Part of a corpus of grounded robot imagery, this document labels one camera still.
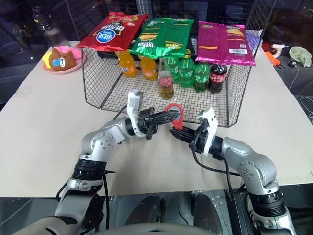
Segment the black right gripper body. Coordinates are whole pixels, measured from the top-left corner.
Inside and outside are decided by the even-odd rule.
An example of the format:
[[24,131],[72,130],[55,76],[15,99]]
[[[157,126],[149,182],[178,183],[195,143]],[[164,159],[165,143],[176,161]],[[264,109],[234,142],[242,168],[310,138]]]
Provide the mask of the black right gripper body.
[[203,153],[204,147],[206,144],[206,138],[208,134],[208,124],[203,122],[195,131],[194,136],[189,144],[191,150],[194,150],[196,153]]

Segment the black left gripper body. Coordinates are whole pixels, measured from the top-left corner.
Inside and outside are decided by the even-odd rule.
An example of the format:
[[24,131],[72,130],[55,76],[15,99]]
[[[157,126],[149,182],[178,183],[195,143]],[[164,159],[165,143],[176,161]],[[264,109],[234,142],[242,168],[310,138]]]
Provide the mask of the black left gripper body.
[[151,140],[153,134],[156,134],[158,127],[153,125],[152,115],[154,114],[154,107],[142,110],[138,114],[139,130],[145,134],[146,140]]

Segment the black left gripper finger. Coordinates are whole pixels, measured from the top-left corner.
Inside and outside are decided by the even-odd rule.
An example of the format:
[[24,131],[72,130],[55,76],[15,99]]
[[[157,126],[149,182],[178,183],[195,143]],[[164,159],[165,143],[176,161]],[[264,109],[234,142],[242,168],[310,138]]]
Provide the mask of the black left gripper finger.
[[178,119],[179,119],[179,117],[173,117],[173,116],[158,117],[156,119],[156,125],[164,125],[164,124],[176,121]]
[[178,110],[162,111],[154,114],[154,118],[178,118],[178,117],[180,117],[180,111]]

